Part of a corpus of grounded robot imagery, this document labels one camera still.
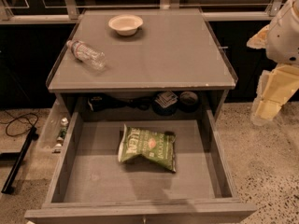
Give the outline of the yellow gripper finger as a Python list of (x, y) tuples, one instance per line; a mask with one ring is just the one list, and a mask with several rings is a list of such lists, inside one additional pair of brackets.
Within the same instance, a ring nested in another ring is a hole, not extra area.
[(265, 49), (268, 31), (269, 25), (265, 25), (265, 27), (248, 40), (247, 46), (251, 49)]
[(299, 66), (279, 63), (272, 71), (263, 70), (251, 108), (250, 119), (255, 125), (265, 125), (299, 90)]

